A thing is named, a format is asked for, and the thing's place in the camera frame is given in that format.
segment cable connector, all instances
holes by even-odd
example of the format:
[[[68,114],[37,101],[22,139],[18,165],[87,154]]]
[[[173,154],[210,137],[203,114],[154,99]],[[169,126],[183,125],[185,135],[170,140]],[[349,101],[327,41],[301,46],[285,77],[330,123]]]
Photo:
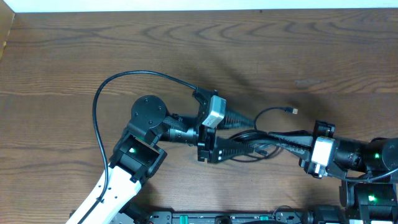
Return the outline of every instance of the cable connector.
[[[299,109],[293,107],[286,107],[284,111],[292,114],[297,114],[299,112]]]

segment green led light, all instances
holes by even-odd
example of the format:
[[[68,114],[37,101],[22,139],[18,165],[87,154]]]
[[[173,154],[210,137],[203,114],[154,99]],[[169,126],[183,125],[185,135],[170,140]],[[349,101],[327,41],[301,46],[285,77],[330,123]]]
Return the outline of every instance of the green led light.
[[[370,202],[375,202],[377,199],[373,195],[368,196]]]

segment black cable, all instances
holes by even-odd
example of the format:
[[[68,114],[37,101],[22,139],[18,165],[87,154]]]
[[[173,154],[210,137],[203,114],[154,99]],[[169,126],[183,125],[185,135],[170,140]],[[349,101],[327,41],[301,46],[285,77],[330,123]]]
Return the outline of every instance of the black cable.
[[[393,169],[393,170],[390,170],[389,172],[386,172],[384,174],[381,174],[381,175],[378,175],[378,176],[375,176],[375,177],[372,177],[372,178],[355,178],[355,177],[346,177],[346,178],[336,177],[336,178],[338,178],[340,180],[343,180],[343,181],[351,182],[351,183],[362,183],[362,182],[369,182],[370,183],[370,182],[373,182],[375,180],[379,180],[381,178],[385,178],[385,177],[387,177],[387,176],[389,176],[389,175],[391,175],[391,174],[393,174],[393,173],[395,173],[397,171],[398,171],[398,167]]]
[[[245,141],[245,139],[243,139],[247,135],[248,132],[249,131],[243,131],[243,132],[234,134],[233,136],[229,137],[229,139],[232,139],[234,141],[238,141],[238,142],[246,144],[248,146],[253,146],[253,144],[251,144],[251,142]],[[263,144],[261,147],[267,147],[267,146],[270,146],[270,145],[269,144]],[[247,162],[258,162],[258,161],[261,161],[263,159],[267,159],[268,158],[268,153],[267,152],[265,152],[265,153],[266,154],[263,154],[263,157],[257,157],[257,156],[252,156],[252,155],[243,155],[243,156],[247,156],[247,157],[253,158],[252,160],[248,160],[248,161],[247,160],[241,160],[241,159],[234,159],[234,158],[231,158],[231,160],[235,161],[235,162],[246,162],[246,163]]]
[[[106,154],[105,154],[105,150],[104,150],[104,146],[101,140],[101,136],[100,136],[100,131],[98,130],[98,123],[97,123],[97,114],[96,114],[96,108],[97,108],[97,101],[98,101],[98,97],[100,96],[101,90],[105,87],[105,85],[107,83],[109,83],[110,81],[114,80],[115,78],[119,78],[125,75],[137,75],[137,74],[148,74],[148,75],[157,75],[159,77],[163,77],[163,78],[167,78],[169,80],[175,81],[179,84],[183,84],[189,88],[192,89],[196,89],[196,86],[189,84],[185,81],[179,80],[178,78],[174,78],[171,77],[169,75],[163,74],[163,73],[159,73],[159,72],[153,72],[153,71],[147,71],[147,70],[136,70],[136,71],[128,71],[128,72],[122,72],[122,73],[118,73],[115,74],[109,78],[107,78],[97,89],[97,92],[95,93],[94,96],[94,100],[93,100],[93,124],[94,124],[94,132],[95,135],[97,137],[97,141],[98,141],[98,145],[99,145],[99,149],[101,150],[101,154],[102,154],[102,159],[104,162],[104,170],[105,170],[105,182],[104,182],[104,188],[102,189],[101,194],[99,195],[99,197],[97,198],[97,200],[95,201],[95,203],[93,204],[93,206],[91,206],[91,208],[86,212],[86,214],[81,218],[81,220],[78,222],[79,224],[83,223],[84,220],[90,215],[90,213],[94,210],[94,208],[97,206],[97,204],[100,203],[100,201],[102,201],[105,192],[108,188],[108,182],[109,182],[109,175],[108,175],[108,161],[106,158]]]
[[[281,208],[290,208],[290,209],[293,210],[293,208],[290,207],[290,206],[288,206],[288,205],[281,205],[281,206],[277,207],[277,208],[275,209],[275,211],[272,213],[272,218],[273,218],[273,219],[276,220],[275,214],[276,214],[276,212],[277,212],[279,209],[281,209]],[[294,213],[296,214],[296,216],[301,220],[301,215],[298,215],[298,213],[295,212],[295,211],[293,211],[293,212],[294,212]]]
[[[257,125],[256,125],[257,119],[259,119],[260,115],[262,115],[263,113],[265,113],[267,111],[270,111],[270,110],[283,110],[283,111],[288,112],[288,113],[297,114],[297,109],[291,108],[291,107],[276,106],[276,107],[271,107],[271,108],[264,109],[264,110],[260,111],[260,113],[257,114],[257,116],[254,118],[254,129],[255,130],[257,130]]]
[[[252,156],[252,155],[244,155],[244,156],[253,158],[252,160],[241,160],[241,159],[234,159],[234,158],[232,158],[231,160],[235,161],[235,162],[246,162],[246,163],[247,162],[258,162],[258,161],[261,161],[263,159],[271,159],[271,158],[275,157],[275,155],[279,154],[279,153],[277,153],[277,151],[279,149],[280,149],[280,147],[276,147],[271,153],[269,153],[267,155],[264,155],[263,157],[257,157],[257,156]]]

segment white wall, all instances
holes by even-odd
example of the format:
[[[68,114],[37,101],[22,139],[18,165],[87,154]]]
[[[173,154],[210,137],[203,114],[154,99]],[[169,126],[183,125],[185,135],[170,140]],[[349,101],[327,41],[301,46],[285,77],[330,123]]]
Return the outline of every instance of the white wall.
[[[14,12],[398,7],[398,0],[4,0]]]

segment wood grain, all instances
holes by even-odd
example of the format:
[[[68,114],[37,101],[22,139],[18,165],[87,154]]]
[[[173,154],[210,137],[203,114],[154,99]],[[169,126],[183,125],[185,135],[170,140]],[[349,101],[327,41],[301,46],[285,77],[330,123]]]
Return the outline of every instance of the wood grain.
[[[0,59],[2,58],[3,50],[6,47],[7,37],[10,33],[14,16],[15,13],[3,0],[0,0]]]
[[[268,131],[312,129],[324,119],[339,136],[397,136],[397,18],[397,9],[18,14],[0,63],[0,223],[65,223],[82,203],[102,172],[93,95],[125,70],[217,89],[250,117],[268,106],[299,108],[297,116],[264,115],[259,127]],[[112,81],[98,103],[108,156],[132,104],[148,94],[171,112],[197,112],[191,91],[176,83],[145,75]],[[194,147],[160,146],[168,156],[135,199],[144,207],[339,205],[340,182],[311,178],[288,152],[211,165],[196,161]]]

